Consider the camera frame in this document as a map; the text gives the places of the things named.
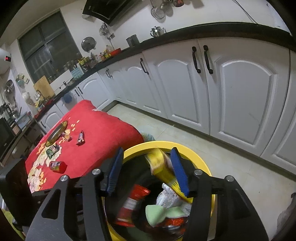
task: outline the trash can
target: trash can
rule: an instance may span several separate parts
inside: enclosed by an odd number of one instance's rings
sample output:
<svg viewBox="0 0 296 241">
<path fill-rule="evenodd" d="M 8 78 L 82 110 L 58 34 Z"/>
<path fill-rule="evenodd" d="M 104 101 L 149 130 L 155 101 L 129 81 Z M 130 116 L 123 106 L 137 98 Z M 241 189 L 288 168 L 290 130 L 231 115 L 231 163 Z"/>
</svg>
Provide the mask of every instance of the trash can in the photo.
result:
<svg viewBox="0 0 296 241">
<path fill-rule="evenodd" d="M 155 204 L 156 198 L 162 189 L 162 181 L 151 175 L 150 165 L 145 154 L 160 148 L 170 154 L 173 147 L 177 147 L 180 155 L 186 159 L 182 163 L 185 171 L 193 171 L 199 168 L 211 176 L 211 172 L 205 162 L 191 149 L 174 142 L 151 141 L 133 146 L 124 152 L 123 166 L 118 178 L 116 191 L 111 197 L 103 199 L 104 211 L 108 221 L 109 231 L 113 241 L 173 241 L 181 240 L 178 232 L 167 232 L 161 228 L 143 226 L 145 220 L 145 206 Z M 151 193 L 140 204 L 138 210 L 133 212 L 132 221 L 135 227 L 125 227 L 115 224 L 117 214 L 127 200 L 131 189 L 135 184 L 146 187 Z M 212 195 L 212 210 L 214 210 L 215 195 Z"/>
</svg>

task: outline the black countertop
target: black countertop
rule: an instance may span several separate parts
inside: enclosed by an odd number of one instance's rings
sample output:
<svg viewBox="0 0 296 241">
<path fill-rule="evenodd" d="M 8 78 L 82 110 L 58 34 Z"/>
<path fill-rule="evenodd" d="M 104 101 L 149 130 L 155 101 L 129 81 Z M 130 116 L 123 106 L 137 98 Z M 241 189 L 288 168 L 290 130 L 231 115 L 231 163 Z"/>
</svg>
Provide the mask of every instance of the black countertop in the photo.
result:
<svg viewBox="0 0 296 241">
<path fill-rule="evenodd" d="M 143 41 L 133 48 L 124 49 L 120 54 L 115 57 L 110 57 L 107 60 L 96 64 L 91 70 L 87 71 L 83 76 L 75 81 L 71 86 L 66 87 L 62 92 L 53 97 L 53 101 L 46 105 L 46 107 L 39 113 L 36 118 L 39 121 L 44 114 L 56 104 L 67 92 L 74 89 L 78 84 L 84 81 L 89 76 L 102 68 L 107 67 L 117 61 L 139 54 L 144 50 L 161 46 L 168 43 L 177 41 L 200 39 L 210 37 L 242 37 L 249 39 L 258 39 L 274 43 L 292 51 L 296 52 L 296 42 L 293 37 L 286 31 L 272 28 L 265 25 L 255 23 L 242 23 L 242 22 L 218 22 L 199 24 L 186 28 L 181 28 L 175 31 L 168 32 L 162 36 L 151 38 Z"/>
</svg>

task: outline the tiled floor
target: tiled floor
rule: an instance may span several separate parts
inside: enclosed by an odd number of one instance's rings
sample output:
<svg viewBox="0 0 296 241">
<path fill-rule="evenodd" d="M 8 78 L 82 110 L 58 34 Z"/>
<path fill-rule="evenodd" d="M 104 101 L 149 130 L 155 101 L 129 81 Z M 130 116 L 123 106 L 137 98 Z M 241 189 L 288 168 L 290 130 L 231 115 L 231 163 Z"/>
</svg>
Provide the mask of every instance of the tiled floor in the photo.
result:
<svg viewBox="0 0 296 241">
<path fill-rule="evenodd" d="M 293 177 L 265 162 L 260 165 L 260 161 L 252 156 L 241 152 L 237 154 L 235 150 L 232 152 L 230 147 L 223 148 L 223 144 L 218 145 L 216 141 L 195 131 L 178 128 L 178 125 L 165 123 L 121 104 L 110 109 L 108 114 L 133 125 L 139 131 L 152 134 L 156 140 L 173 141 L 189 147 L 205 161 L 213 176 L 234 176 L 257 210 L 269 239 L 272 239 L 277 218 L 289 206 L 290 195 L 296 191 Z"/>
</svg>

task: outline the ceiling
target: ceiling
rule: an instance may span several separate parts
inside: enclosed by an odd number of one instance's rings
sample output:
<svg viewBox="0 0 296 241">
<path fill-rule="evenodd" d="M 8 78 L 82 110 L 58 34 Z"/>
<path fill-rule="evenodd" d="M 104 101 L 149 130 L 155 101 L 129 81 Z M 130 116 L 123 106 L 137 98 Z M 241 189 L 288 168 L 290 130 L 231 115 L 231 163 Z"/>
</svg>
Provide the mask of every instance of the ceiling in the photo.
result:
<svg viewBox="0 0 296 241">
<path fill-rule="evenodd" d="M 76 0 L 28 0 L 16 13 L 0 38 L 0 46 L 11 45 L 35 22 L 49 13 Z"/>
</svg>

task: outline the stainless steel teapot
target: stainless steel teapot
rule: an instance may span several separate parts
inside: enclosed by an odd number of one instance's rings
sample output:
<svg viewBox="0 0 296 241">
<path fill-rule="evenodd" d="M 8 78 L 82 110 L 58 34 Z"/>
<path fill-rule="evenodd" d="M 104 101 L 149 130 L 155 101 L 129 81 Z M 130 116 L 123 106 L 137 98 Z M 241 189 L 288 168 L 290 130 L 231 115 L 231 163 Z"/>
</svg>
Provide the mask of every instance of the stainless steel teapot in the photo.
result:
<svg viewBox="0 0 296 241">
<path fill-rule="evenodd" d="M 158 37 L 158 36 L 163 35 L 165 33 L 166 33 L 165 28 L 156 27 L 156 26 L 154 26 L 154 28 L 152 28 L 152 30 L 150 31 L 150 35 L 152 37 Z"/>
</svg>

